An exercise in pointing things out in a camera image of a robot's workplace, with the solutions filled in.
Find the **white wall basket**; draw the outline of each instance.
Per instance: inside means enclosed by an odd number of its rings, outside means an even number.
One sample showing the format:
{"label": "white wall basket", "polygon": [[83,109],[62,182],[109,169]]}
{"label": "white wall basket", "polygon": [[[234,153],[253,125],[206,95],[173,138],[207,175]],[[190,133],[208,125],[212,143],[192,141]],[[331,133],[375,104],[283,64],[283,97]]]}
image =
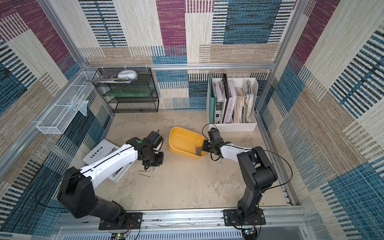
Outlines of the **white wall basket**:
{"label": "white wall basket", "polygon": [[37,125],[37,129],[43,134],[63,134],[76,113],[79,99],[85,100],[93,89],[93,83],[85,81],[92,79],[95,72],[84,71],[77,76],[55,105],[43,117]]}

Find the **striped fabric wall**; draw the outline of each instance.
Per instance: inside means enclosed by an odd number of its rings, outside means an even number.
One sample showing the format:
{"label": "striped fabric wall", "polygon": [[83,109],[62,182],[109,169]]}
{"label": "striped fabric wall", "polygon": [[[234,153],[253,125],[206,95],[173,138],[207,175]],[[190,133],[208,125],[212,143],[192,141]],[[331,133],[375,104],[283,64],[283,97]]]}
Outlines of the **striped fabric wall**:
{"label": "striped fabric wall", "polygon": [[383,239],[384,1],[310,0],[281,63],[260,115],[317,238]]}
{"label": "striped fabric wall", "polygon": [[79,70],[36,0],[2,0],[0,155]]}
{"label": "striped fabric wall", "polygon": [[[1,1],[0,155],[78,70],[36,0]],[[78,113],[63,135],[38,134],[0,180],[0,239],[50,235],[60,210],[37,205],[34,194],[68,167],[82,167],[82,158],[101,140],[110,116],[96,92],[88,100],[87,117]],[[43,203],[59,206],[56,194],[55,187],[47,189]]]}
{"label": "striped fabric wall", "polygon": [[87,100],[86,117],[78,112],[63,135],[39,133],[1,180],[1,232],[49,236],[59,214],[66,211],[38,205],[35,194],[44,192],[45,205],[63,207],[56,199],[58,184],[41,188],[60,180],[67,168],[83,167],[83,157],[102,140],[110,115],[95,90]]}
{"label": "striped fabric wall", "polygon": [[[274,61],[296,5],[296,0],[51,2],[91,65]],[[159,108],[205,109],[208,72],[156,71]],[[250,77],[261,70],[244,72]],[[265,78],[260,81],[261,91]]]}

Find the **yellow plastic bin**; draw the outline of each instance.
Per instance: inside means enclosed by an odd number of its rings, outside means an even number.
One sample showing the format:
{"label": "yellow plastic bin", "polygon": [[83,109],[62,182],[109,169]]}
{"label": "yellow plastic bin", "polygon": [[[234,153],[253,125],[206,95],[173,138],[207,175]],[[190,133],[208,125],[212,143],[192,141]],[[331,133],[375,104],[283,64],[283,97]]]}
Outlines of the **yellow plastic bin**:
{"label": "yellow plastic bin", "polygon": [[196,155],[196,147],[203,146],[205,137],[196,132],[189,131],[182,127],[174,127],[170,131],[168,149],[171,152],[199,159],[207,153],[202,151],[201,156]]}

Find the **black mounting plate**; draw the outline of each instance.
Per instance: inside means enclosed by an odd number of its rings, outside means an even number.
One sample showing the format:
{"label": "black mounting plate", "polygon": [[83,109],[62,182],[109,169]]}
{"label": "black mounting plate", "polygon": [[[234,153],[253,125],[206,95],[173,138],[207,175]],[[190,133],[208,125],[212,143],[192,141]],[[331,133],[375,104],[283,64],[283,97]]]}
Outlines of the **black mounting plate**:
{"label": "black mounting plate", "polygon": [[[257,208],[257,214],[255,214],[254,216],[246,219],[246,222],[244,222],[245,224],[249,224],[249,225],[253,225],[253,220],[255,220],[255,225],[265,225],[266,224],[266,221],[265,221],[265,217],[264,217],[264,212],[262,209],[260,208]],[[225,209],[223,210],[223,214],[224,214],[224,223],[226,226],[241,226],[241,225],[244,225],[244,223],[241,223],[240,222],[240,217],[239,215],[237,214],[237,210],[236,209]]]}
{"label": "black mounting plate", "polygon": [[131,229],[139,229],[141,226],[143,213],[142,212],[127,212],[125,213],[125,218],[127,220],[127,224],[123,227],[118,227],[116,224],[112,222],[107,222],[104,219],[100,220],[99,230],[118,230],[118,229],[127,229],[129,221],[131,220]]}

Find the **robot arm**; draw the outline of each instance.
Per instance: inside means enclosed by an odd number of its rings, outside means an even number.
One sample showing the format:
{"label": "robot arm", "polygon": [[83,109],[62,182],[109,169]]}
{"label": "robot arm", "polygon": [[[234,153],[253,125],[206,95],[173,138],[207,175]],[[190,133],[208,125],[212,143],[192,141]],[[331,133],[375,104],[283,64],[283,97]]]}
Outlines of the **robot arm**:
{"label": "robot arm", "polygon": [[[157,132],[152,131],[143,140],[137,137],[130,139],[117,151],[91,165],[67,169],[59,188],[58,200],[75,218],[87,215],[101,218],[100,230],[124,228],[128,219],[125,209],[114,201],[96,196],[94,189],[109,175],[137,159],[142,161],[144,169],[160,166],[164,157],[159,152],[163,141]],[[141,215],[130,214],[129,218],[140,219]]]}
{"label": "robot arm", "polygon": [[246,149],[230,142],[224,142],[219,130],[212,128],[208,131],[209,141],[204,140],[203,151],[213,153],[222,158],[228,158],[240,165],[243,180],[247,186],[243,197],[237,203],[237,212],[229,217],[228,225],[233,225],[232,219],[240,223],[249,223],[255,219],[262,221],[262,210],[259,202],[264,192],[277,180],[277,174],[262,147]]}

